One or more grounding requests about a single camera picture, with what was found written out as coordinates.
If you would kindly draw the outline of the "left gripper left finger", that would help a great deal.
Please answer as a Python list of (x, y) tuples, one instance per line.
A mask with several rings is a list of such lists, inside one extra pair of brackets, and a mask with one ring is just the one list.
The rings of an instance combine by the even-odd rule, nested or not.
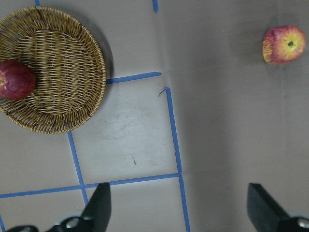
[(109, 183), (97, 186), (90, 201), (80, 216), (68, 217), (54, 225), (50, 232), (104, 232), (107, 230), (112, 212)]

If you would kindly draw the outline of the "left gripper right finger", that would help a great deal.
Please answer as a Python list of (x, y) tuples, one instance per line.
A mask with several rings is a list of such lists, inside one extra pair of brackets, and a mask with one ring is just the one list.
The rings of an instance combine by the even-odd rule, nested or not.
[(290, 216), (258, 183), (250, 183), (247, 191), (247, 214), (258, 232), (307, 232), (309, 218)]

